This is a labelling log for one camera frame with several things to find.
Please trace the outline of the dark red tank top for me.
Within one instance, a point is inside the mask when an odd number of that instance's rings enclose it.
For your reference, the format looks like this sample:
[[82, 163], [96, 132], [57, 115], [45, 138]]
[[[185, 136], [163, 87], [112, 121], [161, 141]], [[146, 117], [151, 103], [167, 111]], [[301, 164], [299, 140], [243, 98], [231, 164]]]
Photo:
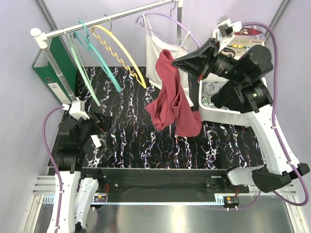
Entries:
[[179, 70], [172, 66], [173, 56], [169, 50], [162, 50], [155, 69], [162, 80], [158, 97], [146, 106], [153, 126], [163, 130], [176, 123], [175, 134], [180, 137], [196, 137], [202, 128], [199, 111], [192, 111], [181, 86]]

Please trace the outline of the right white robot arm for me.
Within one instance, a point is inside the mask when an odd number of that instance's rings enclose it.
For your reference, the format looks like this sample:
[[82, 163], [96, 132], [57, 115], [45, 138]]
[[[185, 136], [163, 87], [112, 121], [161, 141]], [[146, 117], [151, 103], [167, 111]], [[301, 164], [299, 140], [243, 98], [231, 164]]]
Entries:
[[209, 74], [225, 78], [225, 85], [212, 96], [217, 108], [240, 112], [254, 131], [265, 164], [233, 168], [221, 179], [221, 188], [232, 192], [238, 185], [254, 185], [264, 193], [275, 192], [309, 173], [307, 164], [290, 152], [274, 113], [275, 101], [262, 78], [275, 70], [268, 48], [255, 45], [241, 58], [222, 54], [220, 43], [210, 38], [201, 48], [173, 60], [182, 71], [206, 79]]

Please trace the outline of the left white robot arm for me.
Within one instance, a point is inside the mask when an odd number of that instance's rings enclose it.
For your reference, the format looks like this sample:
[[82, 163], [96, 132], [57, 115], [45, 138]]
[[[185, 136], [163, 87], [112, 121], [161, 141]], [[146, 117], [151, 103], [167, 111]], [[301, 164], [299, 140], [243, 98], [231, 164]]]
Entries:
[[84, 145], [110, 131], [113, 117], [96, 112], [95, 118], [67, 118], [59, 124], [52, 164], [55, 195], [49, 233], [85, 233], [86, 219], [96, 192], [109, 191], [101, 172], [82, 172]]

